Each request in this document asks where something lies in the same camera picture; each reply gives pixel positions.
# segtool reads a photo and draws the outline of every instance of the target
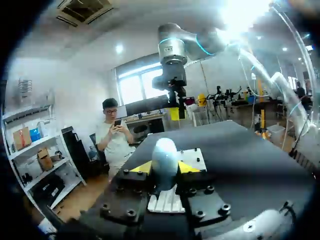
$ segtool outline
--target white cable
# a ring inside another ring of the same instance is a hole
[[[284,147],[285,147],[285,142],[286,142],[287,133],[288,133],[289,116],[290,116],[290,114],[289,114],[289,111],[288,111],[288,108],[287,108],[286,109],[286,125],[285,125],[284,139],[283,139],[281,150],[284,150]]]
[[[251,86],[250,86],[250,84],[249,84],[249,80],[248,80],[248,78],[247,78],[247,74],[246,74],[246,71],[245,71],[245,67],[244,67],[244,65],[243,65],[243,63],[242,63],[241,58],[239,59],[239,61],[240,61],[240,63],[241,63],[241,67],[242,67],[242,70],[243,70],[243,73],[244,73],[245,80],[246,80],[246,82],[247,82],[247,84],[248,84],[251,92],[253,92],[253,95],[255,95],[256,97],[260,97],[260,98],[269,97],[269,96],[270,96],[269,94],[267,94],[267,95],[258,95],[258,94],[256,94],[254,91],[252,91],[252,88],[251,88]]]

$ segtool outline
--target black table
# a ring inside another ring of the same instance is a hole
[[[216,191],[231,204],[233,221],[250,220],[267,209],[278,210],[286,200],[294,203],[299,217],[316,185],[313,176],[287,153],[233,121],[149,135],[122,169],[150,161],[160,138],[172,139],[178,150],[201,149],[207,171],[217,176]],[[105,201],[102,194],[88,213],[98,213]],[[142,230],[153,236],[159,232],[188,236],[183,214],[147,212]]]

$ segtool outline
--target black office chair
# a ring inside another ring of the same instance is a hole
[[[96,144],[96,134],[91,134],[90,136],[90,139],[96,149],[96,152],[98,153],[98,161],[100,162],[100,166],[101,166],[101,171],[105,174],[107,174],[109,172],[109,163],[106,159],[106,155],[103,151],[100,151],[98,149],[98,145]]]

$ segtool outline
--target bright light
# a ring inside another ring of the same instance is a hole
[[[306,48],[308,51],[311,51],[311,50],[314,49],[314,48],[312,47],[312,45],[305,46],[305,48]]]
[[[124,50],[124,46],[122,46],[122,44],[119,44],[115,47],[115,51],[117,54],[122,53],[123,50]]]
[[[269,11],[270,0],[226,0],[221,10],[222,20],[236,38],[252,28],[258,17]]]
[[[150,65],[147,65],[147,66],[143,66],[143,67],[139,67],[139,68],[136,68],[134,70],[127,71],[127,72],[125,72],[123,74],[120,74],[118,76],[118,78],[122,79],[124,77],[130,76],[131,74],[136,74],[138,72],[141,72],[141,71],[144,71],[144,70],[147,70],[147,69],[152,69],[152,68],[159,67],[159,66],[161,66],[160,62],[157,62],[157,63],[154,63],[154,64],[150,64]]]

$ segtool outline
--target person in background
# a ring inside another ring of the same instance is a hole
[[[306,95],[305,89],[301,87],[301,82],[298,81],[296,85],[298,86],[296,89],[296,94],[298,95],[298,98],[300,99],[305,111],[308,113],[310,98]]]
[[[298,86],[296,89],[296,94],[298,95],[299,99],[301,99],[306,95],[306,91],[303,87],[301,87],[301,82],[298,81],[296,85]]]
[[[126,123],[121,121],[120,125],[114,126],[117,118],[118,102],[114,98],[108,98],[102,103],[105,120],[95,133],[97,148],[103,151],[109,163],[109,180],[111,180],[125,164],[128,158],[136,150],[129,146],[134,142]]]

